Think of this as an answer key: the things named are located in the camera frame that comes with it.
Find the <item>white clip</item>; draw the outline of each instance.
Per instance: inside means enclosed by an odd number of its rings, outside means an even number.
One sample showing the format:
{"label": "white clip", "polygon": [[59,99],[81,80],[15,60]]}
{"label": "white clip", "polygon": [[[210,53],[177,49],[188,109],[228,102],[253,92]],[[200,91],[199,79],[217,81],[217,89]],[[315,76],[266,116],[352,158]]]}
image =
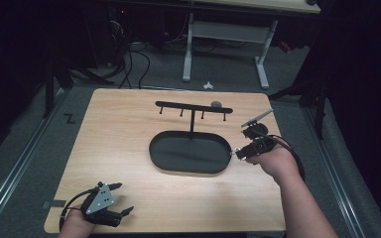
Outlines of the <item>white clip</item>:
{"label": "white clip", "polygon": [[214,86],[211,85],[211,83],[209,83],[209,81],[206,83],[206,85],[203,86],[203,88],[205,89],[213,89]]}

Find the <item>oval tray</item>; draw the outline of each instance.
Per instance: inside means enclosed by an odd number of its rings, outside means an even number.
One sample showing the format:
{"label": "oval tray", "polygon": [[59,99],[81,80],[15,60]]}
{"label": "oval tray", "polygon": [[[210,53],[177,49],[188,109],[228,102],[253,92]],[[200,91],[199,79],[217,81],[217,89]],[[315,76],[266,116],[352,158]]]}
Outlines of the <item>oval tray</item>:
{"label": "oval tray", "polygon": [[231,159],[227,141],[211,133],[165,131],[150,143],[154,165],[166,171],[216,174]]}

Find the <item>wooden table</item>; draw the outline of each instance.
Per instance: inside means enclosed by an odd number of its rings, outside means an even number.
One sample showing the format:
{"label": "wooden table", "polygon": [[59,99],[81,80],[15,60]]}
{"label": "wooden table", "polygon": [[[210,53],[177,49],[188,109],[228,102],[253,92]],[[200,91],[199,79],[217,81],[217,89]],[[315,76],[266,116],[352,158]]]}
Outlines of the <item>wooden table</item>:
{"label": "wooden table", "polygon": [[[219,174],[168,172],[152,163],[149,145],[167,130],[188,131],[191,113],[160,107],[155,101],[209,106],[219,101],[233,109],[222,114],[196,114],[194,130],[217,134],[232,148],[250,143],[241,124],[270,108],[261,93],[97,89],[92,95],[67,162],[57,200],[71,200],[99,181],[123,185],[112,191],[109,210],[135,206],[116,228],[97,226],[95,233],[230,232],[285,230],[279,187],[259,166],[232,156]],[[273,113],[261,120],[279,135]],[[62,209],[52,207],[45,223],[59,233]]]}

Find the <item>human hand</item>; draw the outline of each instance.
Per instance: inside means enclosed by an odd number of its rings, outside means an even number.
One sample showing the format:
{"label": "human hand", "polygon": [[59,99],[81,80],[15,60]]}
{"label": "human hand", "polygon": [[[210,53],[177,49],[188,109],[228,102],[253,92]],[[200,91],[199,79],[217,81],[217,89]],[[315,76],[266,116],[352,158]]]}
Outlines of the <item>human hand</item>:
{"label": "human hand", "polygon": [[95,224],[86,221],[79,209],[80,205],[73,207],[69,211],[59,238],[85,238],[91,234]]}
{"label": "human hand", "polygon": [[285,179],[301,178],[295,158],[280,144],[277,144],[268,153],[248,158],[245,161],[261,165],[265,173],[273,177],[277,184],[281,184]]}

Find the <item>gray carpet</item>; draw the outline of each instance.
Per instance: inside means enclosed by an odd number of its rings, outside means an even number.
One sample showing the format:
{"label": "gray carpet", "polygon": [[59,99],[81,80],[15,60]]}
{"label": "gray carpet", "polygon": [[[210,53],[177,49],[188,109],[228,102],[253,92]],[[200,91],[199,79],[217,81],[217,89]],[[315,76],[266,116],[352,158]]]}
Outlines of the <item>gray carpet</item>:
{"label": "gray carpet", "polygon": [[[165,48],[162,51],[146,48],[144,53],[151,61],[150,69],[142,80],[142,85],[205,90],[208,81],[214,91],[274,93],[291,85],[309,49],[295,50],[288,54],[272,48],[265,61],[270,89],[260,88],[256,68],[252,58],[256,46],[240,49],[215,49],[210,53],[204,48],[196,49],[193,59],[191,81],[182,82],[184,49]],[[132,54],[133,67],[129,80],[137,85],[147,67],[147,61],[138,54]],[[100,68],[96,72],[105,73],[110,69]],[[112,80],[118,86],[124,73]],[[23,176],[0,213],[0,237],[56,237],[47,234],[45,223],[51,202],[56,193],[64,166],[73,146],[81,120],[85,113],[92,91],[101,87],[95,83],[76,80],[75,87],[62,94],[60,107],[55,111]],[[45,94],[41,90],[32,105],[13,125],[11,133],[0,148],[0,185],[22,155],[35,129],[42,122],[45,110]],[[301,109],[293,97],[273,101],[275,115],[282,135],[293,145],[306,167],[307,184],[340,237],[351,237],[338,200],[326,175],[322,153],[317,139],[310,130],[306,119],[306,109]],[[381,214],[374,203],[367,186],[361,179],[327,105],[323,124],[324,143],[329,151],[335,169],[346,188],[348,197],[358,215],[365,237],[381,237]],[[66,113],[72,114],[74,124],[66,123]],[[248,237],[282,237],[282,233],[251,232]]]}

